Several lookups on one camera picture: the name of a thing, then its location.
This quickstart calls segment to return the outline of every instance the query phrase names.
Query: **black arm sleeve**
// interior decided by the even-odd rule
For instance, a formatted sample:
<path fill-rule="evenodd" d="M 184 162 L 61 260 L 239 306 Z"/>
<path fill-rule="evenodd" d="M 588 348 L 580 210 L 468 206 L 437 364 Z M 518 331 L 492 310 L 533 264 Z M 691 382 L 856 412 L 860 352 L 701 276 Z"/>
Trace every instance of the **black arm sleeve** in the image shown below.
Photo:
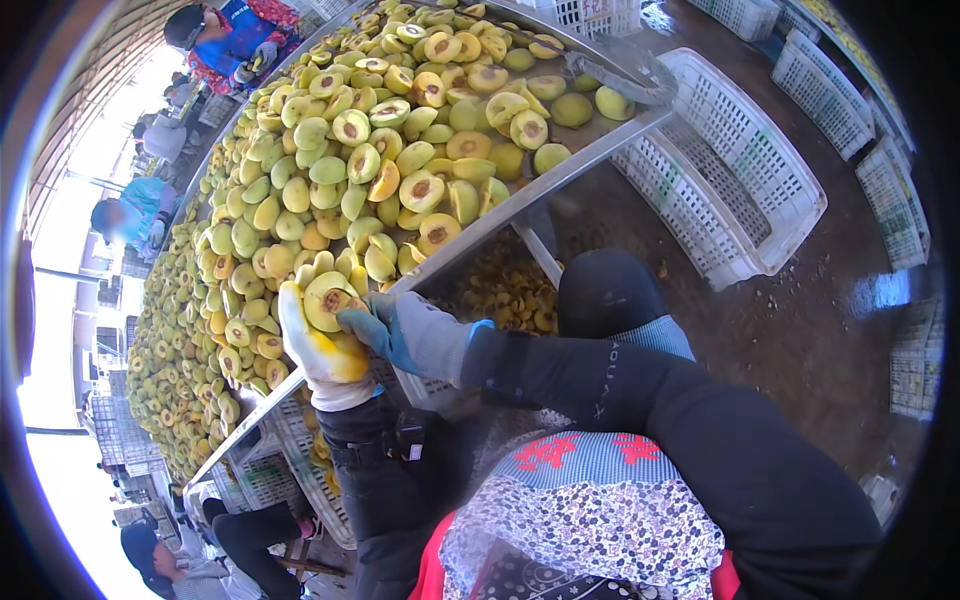
<path fill-rule="evenodd" d="M 462 380 L 655 440 L 723 530 L 737 597 L 842 596 L 880 539 L 862 490 L 766 398 L 683 358 L 482 327 Z"/>

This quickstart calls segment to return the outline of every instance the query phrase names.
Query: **blue vest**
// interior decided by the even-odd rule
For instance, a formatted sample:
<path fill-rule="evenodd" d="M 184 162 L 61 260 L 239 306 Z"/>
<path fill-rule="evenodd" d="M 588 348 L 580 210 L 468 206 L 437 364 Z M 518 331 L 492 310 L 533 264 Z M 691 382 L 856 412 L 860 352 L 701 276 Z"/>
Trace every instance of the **blue vest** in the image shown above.
<path fill-rule="evenodd" d="M 194 50 L 204 64 L 228 77 L 241 62 L 253 57 L 253 51 L 274 32 L 276 25 L 257 16 L 244 0 L 230 0 L 220 12 L 233 31 L 220 39 L 201 42 Z"/>

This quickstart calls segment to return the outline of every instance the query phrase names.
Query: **knee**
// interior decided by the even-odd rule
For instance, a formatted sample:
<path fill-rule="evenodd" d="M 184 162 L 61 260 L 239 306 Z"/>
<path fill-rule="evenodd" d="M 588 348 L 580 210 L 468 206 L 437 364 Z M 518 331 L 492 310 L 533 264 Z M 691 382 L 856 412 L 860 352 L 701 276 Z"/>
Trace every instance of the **knee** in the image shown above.
<path fill-rule="evenodd" d="M 560 280 L 560 334 L 605 338 L 666 315 L 653 273 L 633 254 L 614 248 L 584 252 Z"/>
<path fill-rule="evenodd" d="M 233 515 L 217 515 L 213 518 L 213 522 L 210 523 L 210 526 L 213 527 L 213 535 L 217 537 L 217 541 L 220 542 L 220 546 L 227 549 L 234 538 L 236 533 L 236 527 L 233 527 Z"/>

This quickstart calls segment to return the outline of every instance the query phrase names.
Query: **hat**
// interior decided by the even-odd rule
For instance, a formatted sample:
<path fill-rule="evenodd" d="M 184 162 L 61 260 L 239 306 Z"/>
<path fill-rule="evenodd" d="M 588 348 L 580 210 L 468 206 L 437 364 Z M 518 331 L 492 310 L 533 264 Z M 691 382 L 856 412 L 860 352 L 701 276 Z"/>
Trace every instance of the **hat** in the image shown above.
<path fill-rule="evenodd" d="M 163 26 L 163 38 L 171 46 L 189 50 L 203 30 L 204 7 L 193 4 L 174 12 Z"/>
<path fill-rule="evenodd" d="M 120 545 L 123 546 L 123 552 L 127 555 L 130 564 L 140 571 L 144 581 L 157 576 L 154 569 L 156 544 L 156 534 L 143 523 L 127 525 L 120 530 Z"/>
<path fill-rule="evenodd" d="M 90 226 L 94 231 L 99 231 L 100 234 L 104 236 L 109 234 L 109 223 L 107 222 L 108 210 L 108 203 L 106 201 L 100 201 L 93 206 L 93 212 L 90 213 Z M 97 467 L 103 468 L 103 465 L 97 463 Z"/>

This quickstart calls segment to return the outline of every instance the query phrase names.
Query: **black hat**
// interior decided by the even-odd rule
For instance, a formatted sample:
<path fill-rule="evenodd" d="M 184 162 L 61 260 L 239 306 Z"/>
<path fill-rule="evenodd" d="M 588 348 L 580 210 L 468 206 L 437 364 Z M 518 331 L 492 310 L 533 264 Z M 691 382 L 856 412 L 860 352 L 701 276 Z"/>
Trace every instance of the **black hat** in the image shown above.
<path fill-rule="evenodd" d="M 107 222 L 107 211 L 108 203 L 106 201 L 100 201 L 93 205 L 93 211 L 90 212 L 90 227 L 94 231 L 98 231 L 105 238 L 110 233 L 109 223 Z M 97 463 L 97 468 L 103 468 L 100 463 Z"/>
<path fill-rule="evenodd" d="M 157 577 L 154 569 L 154 548 L 157 540 L 153 530 L 143 523 L 127 525 L 120 530 L 120 545 L 123 546 L 127 560 L 140 571 L 144 581 Z"/>
<path fill-rule="evenodd" d="M 171 46 L 184 50 L 193 48 L 204 22 L 204 7 L 192 4 L 174 12 L 163 26 L 163 38 Z"/>

